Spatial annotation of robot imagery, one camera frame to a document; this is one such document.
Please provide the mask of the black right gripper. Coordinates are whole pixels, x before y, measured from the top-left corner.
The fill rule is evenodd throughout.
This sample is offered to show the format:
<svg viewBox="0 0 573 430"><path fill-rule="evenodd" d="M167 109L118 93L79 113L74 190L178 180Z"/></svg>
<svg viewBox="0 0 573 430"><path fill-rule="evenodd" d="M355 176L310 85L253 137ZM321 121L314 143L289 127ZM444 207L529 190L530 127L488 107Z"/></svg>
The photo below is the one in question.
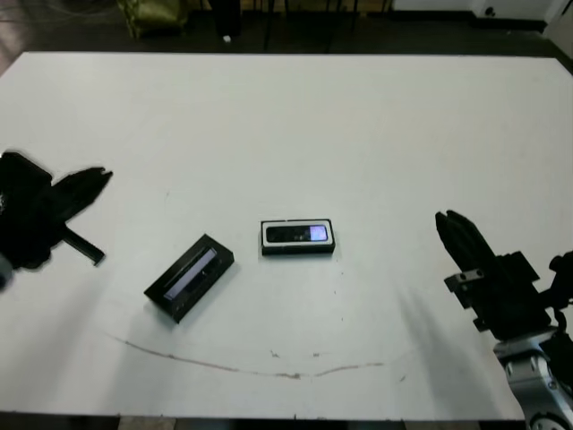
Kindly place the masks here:
<svg viewBox="0 0 573 430"><path fill-rule="evenodd" d="M461 271L444 280L463 308L475 312L474 326L496 340L512 340L549 327L539 276L520 252L495 257L473 221L455 212L437 212L435 223L446 251ZM495 257L491 270L481 269Z"/></svg>

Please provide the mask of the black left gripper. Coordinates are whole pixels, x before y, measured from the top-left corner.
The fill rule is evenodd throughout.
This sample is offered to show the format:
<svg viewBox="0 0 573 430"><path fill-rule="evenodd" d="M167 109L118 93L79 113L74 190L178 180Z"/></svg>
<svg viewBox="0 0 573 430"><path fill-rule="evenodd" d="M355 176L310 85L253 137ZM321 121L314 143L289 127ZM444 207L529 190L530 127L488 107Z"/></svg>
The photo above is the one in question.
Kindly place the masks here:
<svg viewBox="0 0 573 430"><path fill-rule="evenodd" d="M86 168L71 173L1 216L1 255L14 271L38 270L62 242L101 264L106 254L72 231L67 222L95 202L113 173Z"/></svg>

